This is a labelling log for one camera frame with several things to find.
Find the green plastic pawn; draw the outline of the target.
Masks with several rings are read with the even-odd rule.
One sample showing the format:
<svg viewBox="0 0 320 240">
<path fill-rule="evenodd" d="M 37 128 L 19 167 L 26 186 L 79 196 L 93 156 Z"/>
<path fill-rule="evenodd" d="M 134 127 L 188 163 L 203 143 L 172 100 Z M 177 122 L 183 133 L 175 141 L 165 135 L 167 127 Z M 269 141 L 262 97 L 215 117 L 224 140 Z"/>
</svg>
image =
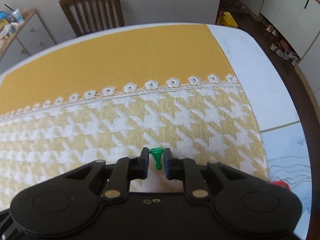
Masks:
<svg viewBox="0 0 320 240">
<path fill-rule="evenodd" d="M 162 159 L 163 152 L 164 152 L 164 148 L 161 148 L 161 147 L 149 149 L 149 153 L 153 156 L 155 160 L 156 170 L 162 169 L 161 159 Z"/>
</svg>

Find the yellow houndstooth table runner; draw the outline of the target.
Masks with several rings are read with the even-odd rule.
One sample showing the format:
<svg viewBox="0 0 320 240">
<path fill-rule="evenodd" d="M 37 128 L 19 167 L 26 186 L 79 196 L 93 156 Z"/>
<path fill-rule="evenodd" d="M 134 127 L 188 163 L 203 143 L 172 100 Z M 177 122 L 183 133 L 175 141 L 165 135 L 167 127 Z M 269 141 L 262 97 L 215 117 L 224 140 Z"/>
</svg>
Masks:
<svg viewBox="0 0 320 240">
<path fill-rule="evenodd" d="M 1 209 L 23 189 L 144 147 L 269 179 L 251 104 L 207 26 L 88 35 L 1 75 Z"/>
</svg>

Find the red metal tin box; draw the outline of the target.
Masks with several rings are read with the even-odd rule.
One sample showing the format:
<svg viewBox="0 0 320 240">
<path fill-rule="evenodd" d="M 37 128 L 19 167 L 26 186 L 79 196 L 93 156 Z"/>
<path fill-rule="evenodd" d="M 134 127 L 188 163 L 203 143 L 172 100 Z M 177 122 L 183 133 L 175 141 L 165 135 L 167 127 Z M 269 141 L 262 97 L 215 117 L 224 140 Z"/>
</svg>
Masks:
<svg viewBox="0 0 320 240">
<path fill-rule="evenodd" d="M 279 180 L 279 181 L 272 181 L 271 184 L 277 185 L 279 187 L 285 188 L 287 190 L 291 190 L 289 184 L 285 181 Z"/>
</svg>

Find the yellow box on floor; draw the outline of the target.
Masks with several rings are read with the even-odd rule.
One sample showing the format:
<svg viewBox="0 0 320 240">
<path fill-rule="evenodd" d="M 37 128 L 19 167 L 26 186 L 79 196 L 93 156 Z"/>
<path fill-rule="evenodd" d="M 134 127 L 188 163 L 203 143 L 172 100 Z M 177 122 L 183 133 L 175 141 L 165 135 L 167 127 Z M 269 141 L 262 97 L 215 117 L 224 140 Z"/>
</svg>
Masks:
<svg viewBox="0 0 320 240">
<path fill-rule="evenodd" d="M 238 28 L 235 19 L 231 13 L 227 11 L 219 11 L 216 24 L 230 28 Z"/>
</svg>

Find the shoes on floor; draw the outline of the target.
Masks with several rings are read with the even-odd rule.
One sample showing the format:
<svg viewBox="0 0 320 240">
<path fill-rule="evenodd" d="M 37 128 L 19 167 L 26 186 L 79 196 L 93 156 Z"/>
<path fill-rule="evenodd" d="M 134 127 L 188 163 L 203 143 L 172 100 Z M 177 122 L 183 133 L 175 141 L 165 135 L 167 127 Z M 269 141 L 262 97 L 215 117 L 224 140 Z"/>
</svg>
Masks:
<svg viewBox="0 0 320 240">
<path fill-rule="evenodd" d="M 270 45 L 269 49 L 285 61 L 291 61 L 291 64 L 296 67 L 300 61 L 300 57 L 289 45 L 287 40 L 283 38 L 277 29 L 271 24 L 266 27 L 266 31 L 272 34 L 274 37 L 279 38 L 278 41 L 275 41 Z"/>
</svg>

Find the small wooden side cabinet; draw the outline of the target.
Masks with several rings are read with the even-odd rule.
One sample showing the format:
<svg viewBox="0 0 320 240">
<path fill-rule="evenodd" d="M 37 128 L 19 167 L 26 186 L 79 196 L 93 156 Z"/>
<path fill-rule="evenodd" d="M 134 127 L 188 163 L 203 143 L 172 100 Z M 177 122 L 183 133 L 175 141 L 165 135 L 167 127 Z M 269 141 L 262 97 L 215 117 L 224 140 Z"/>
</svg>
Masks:
<svg viewBox="0 0 320 240">
<path fill-rule="evenodd" d="M 35 9 L 23 13 L 24 22 L 1 49 L 1 66 L 9 68 L 26 58 L 56 45 L 55 40 Z"/>
</svg>

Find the brown wooden chair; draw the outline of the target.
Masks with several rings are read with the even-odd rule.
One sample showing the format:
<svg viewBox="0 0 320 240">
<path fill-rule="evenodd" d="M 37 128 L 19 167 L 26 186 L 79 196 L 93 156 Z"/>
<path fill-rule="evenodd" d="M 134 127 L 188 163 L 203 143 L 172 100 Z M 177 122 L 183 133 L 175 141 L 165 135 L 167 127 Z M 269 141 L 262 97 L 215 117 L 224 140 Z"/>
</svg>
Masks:
<svg viewBox="0 0 320 240">
<path fill-rule="evenodd" d="M 77 37 L 125 25 L 120 0 L 59 0 L 59 5 Z"/>
</svg>

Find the white wall cabinet unit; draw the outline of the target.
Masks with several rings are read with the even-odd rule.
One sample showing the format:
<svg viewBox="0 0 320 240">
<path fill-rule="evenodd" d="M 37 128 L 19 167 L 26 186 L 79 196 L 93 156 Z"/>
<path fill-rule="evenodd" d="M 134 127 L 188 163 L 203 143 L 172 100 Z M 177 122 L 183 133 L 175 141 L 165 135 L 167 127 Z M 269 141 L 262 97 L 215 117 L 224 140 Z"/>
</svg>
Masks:
<svg viewBox="0 0 320 240">
<path fill-rule="evenodd" d="M 319 33 L 319 0 L 240 0 L 255 17 L 263 16 L 302 59 Z"/>
</svg>

